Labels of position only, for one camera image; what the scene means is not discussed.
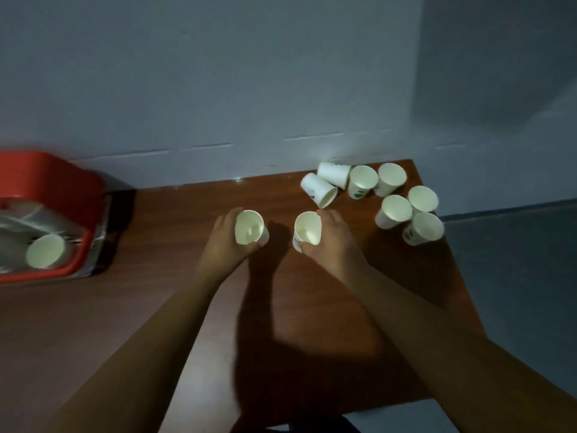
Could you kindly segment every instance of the forearm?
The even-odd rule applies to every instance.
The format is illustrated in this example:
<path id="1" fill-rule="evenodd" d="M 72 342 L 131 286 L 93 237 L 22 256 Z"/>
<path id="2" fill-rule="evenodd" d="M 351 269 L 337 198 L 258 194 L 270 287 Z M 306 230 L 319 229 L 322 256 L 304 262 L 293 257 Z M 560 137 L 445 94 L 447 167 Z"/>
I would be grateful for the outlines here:
<path id="1" fill-rule="evenodd" d="M 575 431 L 573 398 L 371 267 L 344 280 L 464 432 Z"/>
<path id="2" fill-rule="evenodd" d="M 220 280 L 173 294 L 87 381 L 49 432 L 156 432 Z"/>

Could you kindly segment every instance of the gray floor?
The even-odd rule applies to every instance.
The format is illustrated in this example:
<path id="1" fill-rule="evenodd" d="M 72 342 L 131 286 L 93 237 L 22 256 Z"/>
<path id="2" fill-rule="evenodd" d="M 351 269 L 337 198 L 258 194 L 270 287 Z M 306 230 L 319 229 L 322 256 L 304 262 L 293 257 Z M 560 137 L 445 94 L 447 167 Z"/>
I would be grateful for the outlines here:
<path id="1" fill-rule="evenodd" d="M 446 226 L 489 338 L 577 397 L 577 202 Z M 457 432 L 432 400 L 347 417 L 362 433 Z"/>

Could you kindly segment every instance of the left hand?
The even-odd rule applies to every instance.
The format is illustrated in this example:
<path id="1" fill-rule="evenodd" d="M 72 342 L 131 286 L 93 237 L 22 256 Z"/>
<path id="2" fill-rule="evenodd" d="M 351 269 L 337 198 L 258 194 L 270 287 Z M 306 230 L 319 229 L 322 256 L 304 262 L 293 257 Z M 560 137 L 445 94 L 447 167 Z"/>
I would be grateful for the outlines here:
<path id="1" fill-rule="evenodd" d="M 216 219 L 211 236 L 196 267 L 196 277 L 223 282 L 246 258 L 261 245 L 257 242 L 240 245 L 234 235 L 237 216 L 242 208 L 231 210 Z"/>

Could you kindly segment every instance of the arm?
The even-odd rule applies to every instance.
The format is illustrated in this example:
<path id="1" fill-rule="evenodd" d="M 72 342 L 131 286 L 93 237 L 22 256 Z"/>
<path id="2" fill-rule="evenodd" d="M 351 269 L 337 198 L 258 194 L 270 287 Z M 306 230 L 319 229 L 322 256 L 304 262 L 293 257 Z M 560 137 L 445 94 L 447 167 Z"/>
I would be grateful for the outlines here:
<path id="1" fill-rule="evenodd" d="M 359 299 L 463 432 L 577 431 L 577 401 L 365 260 L 336 211 L 319 210 L 318 246 L 304 254 Z"/>
<path id="2" fill-rule="evenodd" d="M 75 393 L 48 432 L 156 432 L 220 284 L 258 245 L 242 246 L 242 208 L 216 220 L 191 285 L 173 294 Z"/>

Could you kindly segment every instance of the brown tabletop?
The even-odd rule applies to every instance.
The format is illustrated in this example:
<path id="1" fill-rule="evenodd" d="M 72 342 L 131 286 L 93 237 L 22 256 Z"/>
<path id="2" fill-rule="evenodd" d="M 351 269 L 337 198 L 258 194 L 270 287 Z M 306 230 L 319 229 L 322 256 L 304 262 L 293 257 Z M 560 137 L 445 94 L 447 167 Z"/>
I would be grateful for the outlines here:
<path id="1" fill-rule="evenodd" d="M 408 172 L 399 191 L 406 195 L 422 182 L 412 161 L 398 163 Z M 236 206 L 262 214 L 270 243 L 215 296 L 161 431 L 264 427 L 426 398 L 351 293 L 290 245 L 297 215 L 316 208 L 299 187 L 304 175 L 141 190 L 107 272 L 0 289 L 3 431 L 37 431 L 190 282 L 214 219 Z M 483 333 L 446 241 L 409 247 L 401 227 L 380 230 L 374 216 L 381 201 L 342 192 L 330 208 L 341 212 L 374 266 Z"/>

